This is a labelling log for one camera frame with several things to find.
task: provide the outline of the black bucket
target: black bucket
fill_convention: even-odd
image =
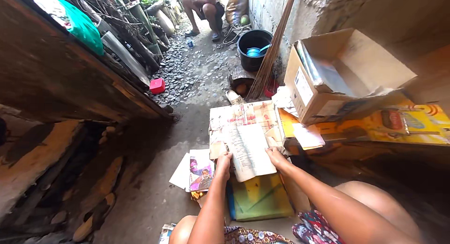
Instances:
[[[244,70],[256,72],[261,67],[264,55],[261,57],[247,56],[249,48],[262,48],[272,41],[272,34],[262,29],[253,29],[239,37],[238,50],[241,57],[241,65]]]

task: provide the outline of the hand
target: hand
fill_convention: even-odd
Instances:
[[[231,165],[231,158],[233,154],[230,152],[224,152],[217,159],[216,174],[223,176],[225,180],[229,179],[229,167]]]
[[[275,147],[266,149],[266,153],[269,155],[272,164],[281,171],[283,171],[284,166],[290,164]]]

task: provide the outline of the leg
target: leg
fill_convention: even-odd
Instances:
[[[184,10],[186,11],[189,21],[192,24],[192,32],[200,33],[200,30],[199,30],[197,24],[195,23],[194,12],[193,12],[193,11],[195,11],[197,14],[199,14],[200,9],[194,5],[192,0],[181,0],[181,3],[183,4]]]
[[[169,244],[186,244],[197,216],[185,216],[178,222],[169,237]]]
[[[206,20],[209,22],[209,27],[211,28],[211,30],[216,33],[219,34],[219,30],[217,28],[217,23],[216,23],[216,6],[212,5],[212,4],[205,4],[203,5],[203,12],[205,13],[205,17]]]
[[[363,203],[415,240],[421,240],[419,227],[408,212],[386,191],[360,181],[342,183],[335,189]]]

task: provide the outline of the red plastic box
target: red plastic box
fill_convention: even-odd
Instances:
[[[166,82],[164,82],[163,79],[159,78],[150,81],[150,92],[152,92],[152,94],[162,93],[165,90],[166,90]]]

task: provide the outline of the magazine cover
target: magazine cover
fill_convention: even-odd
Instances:
[[[214,162],[209,157],[190,158],[189,189],[190,191],[206,191],[214,176]]]

